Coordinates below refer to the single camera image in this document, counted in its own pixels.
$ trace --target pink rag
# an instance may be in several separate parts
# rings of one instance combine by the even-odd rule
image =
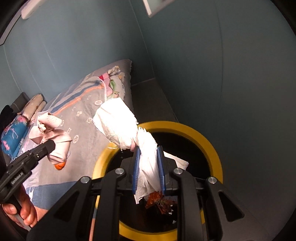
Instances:
[[[110,77],[108,75],[108,73],[104,73],[99,77],[101,80],[104,81],[105,85],[106,85],[106,91],[107,91],[107,96],[111,95],[113,93],[112,88],[109,86],[110,84]]]
[[[56,129],[61,122],[61,119],[47,112],[37,117],[37,125],[33,126],[29,133],[29,138],[36,144],[42,144],[49,139],[55,142],[55,150],[47,156],[53,165],[66,161],[72,141],[67,132]]]

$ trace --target metal screw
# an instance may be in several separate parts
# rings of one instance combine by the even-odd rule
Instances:
[[[217,179],[215,177],[209,177],[207,179],[209,181],[209,183],[215,184],[217,182]]]
[[[183,170],[181,168],[175,168],[174,169],[174,173],[180,175],[183,172]]]
[[[121,175],[121,174],[124,173],[124,169],[123,169],[123,168],[117,168],[117,169],[115,170],[115,173],[118,174],[118,175]]]
[[[90,178],[89,177],[87,177],[87,176],[85,176],[85,177],[82,177],[81,179],[80,179],[80,181],[82,182],[82,183],[88,183],[89,182],[89,180],[90,180]]]

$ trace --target blue pillow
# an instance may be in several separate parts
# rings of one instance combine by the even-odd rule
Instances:
[[[14,153],[13,153],[13,155],[12,155],[12,159],[13,159],[13,160],[17,157],[17,155],[18,155],[18,153],[19,153],[19,151],[20,151],[20,148],[21,148],[21,146],[22,146],[22,144],[23,144],[23,142],[24,142],[24,140],[25,140],[25,138],[26,138],[28,132],[29,132],[29,128],[26,129],[26,131],[25,131],[25,133],[23,134],[23,136],[22,136],[22,138],[21,138],[21,140],[20,140],[20,142],[19,142],[17,148],[15,149],[15,151],[14,151]]]
[[[10,158],[14,158],[14,152],[27,130],[27,125],[27,119],[22,115],[17,115],[16,118],[2,132],[2,151]]]

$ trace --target human hand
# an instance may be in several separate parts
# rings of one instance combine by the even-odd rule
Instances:
[[[21,218],[24,220],[25,225],[33,227],[37,223],[37,212],[33,203],[30,201],[29,196],[26,194],[23,185],[20,187],[19,201],[22,206],[22,209],[20,211]],[[17,210],[14,205],[3,204],[3,210],[11,218],[11,220],[15,221],[18,225],[22,227],[20,222],[14,216],[15,214],[17,214]]]

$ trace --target teal wall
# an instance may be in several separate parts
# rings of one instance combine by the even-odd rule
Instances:
[[[20,95],[6,61],[4,46],[0,46],[0,112],[5,105],[11,105]]]
[[[129,1],[50,0],[17,21],[4,43],[21,91],[47,101],[114,61],[134,63],[132,83],[154,77]]]
[[[131,0],[178,120],[215,147],[224,184],[274,237],[296,206],[296,37],[269,0]]]

